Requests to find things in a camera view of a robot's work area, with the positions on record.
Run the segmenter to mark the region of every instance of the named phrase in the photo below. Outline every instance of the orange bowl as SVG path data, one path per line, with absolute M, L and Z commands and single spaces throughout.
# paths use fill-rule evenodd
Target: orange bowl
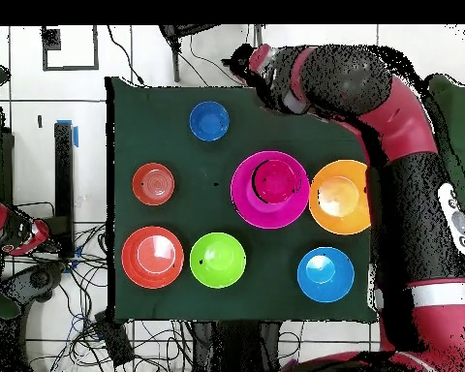
M 366 170 L 367 166 L 359 161 L 338 160 L 327 164 L 314 177 L 309 207 L 323 229 L 349 235 L 370 227 Z
M 146 205 L 166 202 L 174 191 L 174 178 L 162 164 L 149 163 L 139 167 L 133 177 L 133 193 Z

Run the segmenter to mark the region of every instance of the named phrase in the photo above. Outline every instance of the small red bowl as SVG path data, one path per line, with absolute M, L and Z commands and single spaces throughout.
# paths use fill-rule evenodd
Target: small red bowl
M 162 164 L 149 163 L 141 166 L 133 177 L 133 192 L 146 205 L 166 202 L 174 191 L 174 178 Z

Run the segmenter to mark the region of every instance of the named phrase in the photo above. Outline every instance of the red robot arm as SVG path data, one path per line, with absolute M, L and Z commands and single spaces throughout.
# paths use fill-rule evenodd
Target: red robot arm
M 267 108 L 335 121 L 362 145 L 381 351 L 414 370 L 465 372 L 465 214 L 438 153 L 445 130 L 423 108 L 426 86 L 416 95 L 400 78 L 423 85 L 412 66 L 387 47 L 263 45 L 244 73 Z

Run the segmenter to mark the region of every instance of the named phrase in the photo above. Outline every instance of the green bowl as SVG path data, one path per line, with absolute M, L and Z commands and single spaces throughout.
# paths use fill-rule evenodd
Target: green bowl
M 246 254 L 237 239 L 228 233 L 211 232 L 200 238 L 190 255 L 191 272 L 209 288 L 225 288 L 243 274 Z

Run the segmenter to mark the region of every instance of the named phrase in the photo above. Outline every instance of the magenta bowl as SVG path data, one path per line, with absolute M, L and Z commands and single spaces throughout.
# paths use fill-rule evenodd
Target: magenta bowl
M 261 199 L 254 188 L 254 174 L 259 166 L 274 160 L 276 168 L 289 168 L 295 179 L 294 191 L 280 202 Z M 231 200 L 237 213 L 248 224 L 260 229 L 274 230 L 288 226 L 305 210 L 310 195 L 310 179 L 303 166 L 289 154 L 261 151 L 244 160 L 234 172 Z

